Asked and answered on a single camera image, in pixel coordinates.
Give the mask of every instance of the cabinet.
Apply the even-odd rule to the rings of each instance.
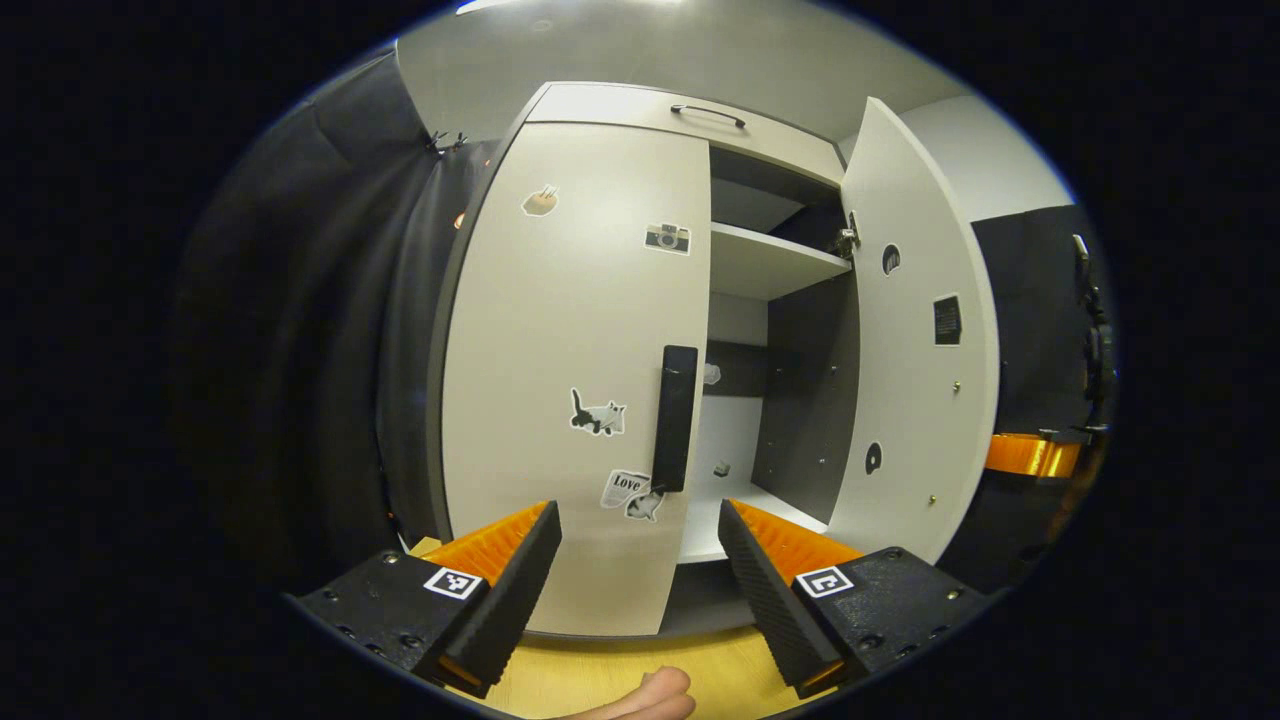
[[[548,83],[489,173],[440,301],[431,480],[443,483],[436,511],[453,537],[559,501],[563,541],[530,630],[658,633],[677,565],[723,557],[722,497],[864,551],[941,555],[991,437],[995,310],[946,179],[882,102],[868,101],[845,172],[829,142],[742,109]],[[838,208],[826,215],[837,222],[791,240],[713,222],[713,177]],[[851,261],[826,251],[849,218],[860,237]],[[708,401],[709,324],[751,324],[712,316],[713,293],[727,299],[718,313],[803,322],[787,337],[814,338],[792,350],[774,342],[781,325],[746,329],[739,340],[765,337],[765,347],[737,342],[746,360],[726,366],[763,377],[726,384],[756,397]],[[673,369],[671,346],[696,364]],[[824,373],[832,354],[838,383],[769,379]],[[663,406],[664,382],[687,387],[691,410]],[[787,420],[815,413],[819,428]],[[664,425],[675,415],[687,430]],[[684,471],[658,503],[643,483],[663,442],[684,450]],[[721,465],[735,468],[721,475]]]

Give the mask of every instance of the white cabinet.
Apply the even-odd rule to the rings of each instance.
[[[749,132],[671,105],[742,118]],[[710,181],[726,149],[803,176],[797,196],[829,196],[838,224],[801,245],[713,223]],[[849,210],[860,234],[851,263],[824,251]],[[447,515],[458,537],[540,500],[559,502],[563,542],[530,630],[657,633],[676,565],[723,557],[714,541],[722,497],[863,551],[900,544],[929,561],[941,555],[991,437],[995,309],[946,179],[883,104],[869,100],[845,173],[822,138],[741,109],[630,86],[549,83],[494,156],[488,190],[467,215],[456,291],[438,319],[448,328],[438,379]],[[663,234],[675,247],[655,242]],[[893,263],[884,260],[890,246]],[[852,418],[852,432],[829,450],[844,474],[815,514],[751,482],[749,457],[769,424],[759,398],[717,398],[699,421],[703,359],[712,292],[735,296],[719,304],[733,307],[836,281],[856,295],[858,311],[815,307],[815,327],[856,333],[858,383],[849,397],[827,398]],[[934,316],[936,301],[946,316]],[[659,419],[664,374],[673,383],[678,374],[664,373],[667,346],[698,352],[680,378],[692,380],[685,429]],[[659,438],[687,446],[684,487],[652,512],[652,502],[635,512],[626,502],[609,507],[611,477],[650,474]],[[882,460],[868,473],[872,443]],[[737,474],[709,475],[719,455],[733,457]]]

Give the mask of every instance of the orange object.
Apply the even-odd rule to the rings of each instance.
[[[801,528],[765,512],[758,507],[730,498],[730,503],[751,530],[755,542],[760,543],[773,569],[782,575],[782,582],[791,587],[791,580],[801,573],[829,568],[858,560],[861,552],[841,544],[810,529]]]
[[[485,525],[451,543],[442,544],[424,555],[422,560],[449,570],[480,575],[489,580],[489,585],[495,585],[503,569],[507,568],[507,562],[511,561],[511,556],[516,553],[516,548],[520,547],[545,507],[547,501],[544,500],[492,525]]]
[[[1037,478],[1070,478],[1080,445],[1062,445],[1032,434],[992,436],[987,469]]]

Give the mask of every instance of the ceiling light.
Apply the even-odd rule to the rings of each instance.
[[[506,5],[507,3],[515,3],[516,0],[472,0],[458,8],[454,15],[465,15],[475,10],[484,10],[485,8],[493,8],[497,5]]]

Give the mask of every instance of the ceiling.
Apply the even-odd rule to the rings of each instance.
[[[425,22],[399,38],[399,61],[426,127],[471,140],[502,137],[547,81],[723,100],[835,141],[861,126],[868,96],[904,113],[973,92],[874,27],[801,0],[517,0]]]

